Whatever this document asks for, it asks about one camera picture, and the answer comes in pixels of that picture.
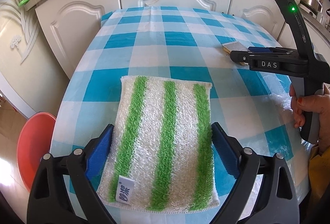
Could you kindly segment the person's right hand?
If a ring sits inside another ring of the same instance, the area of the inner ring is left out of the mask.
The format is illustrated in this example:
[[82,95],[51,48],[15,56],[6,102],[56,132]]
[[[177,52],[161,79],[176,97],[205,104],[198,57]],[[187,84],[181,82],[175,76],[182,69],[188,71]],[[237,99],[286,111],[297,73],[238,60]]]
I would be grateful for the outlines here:
[[319,114],[320,128],[318,135],[319,152],[329,148],[329,89],[324,87],[324,95],[313,95],[297,98],[294,87],[290,86],[291,109],[294,116],[294,127],[302,127],[305,123],[303,112]]

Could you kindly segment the yellow sleeve forearm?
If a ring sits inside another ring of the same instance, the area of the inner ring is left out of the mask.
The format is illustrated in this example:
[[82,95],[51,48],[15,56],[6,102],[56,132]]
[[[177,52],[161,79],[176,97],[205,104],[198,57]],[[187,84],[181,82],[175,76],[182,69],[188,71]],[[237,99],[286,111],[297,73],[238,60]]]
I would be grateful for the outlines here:
[[321,153],[318,144],[312,147],[308,175],[311,186],[310,203],[315,206],[329,185],[329,148]]

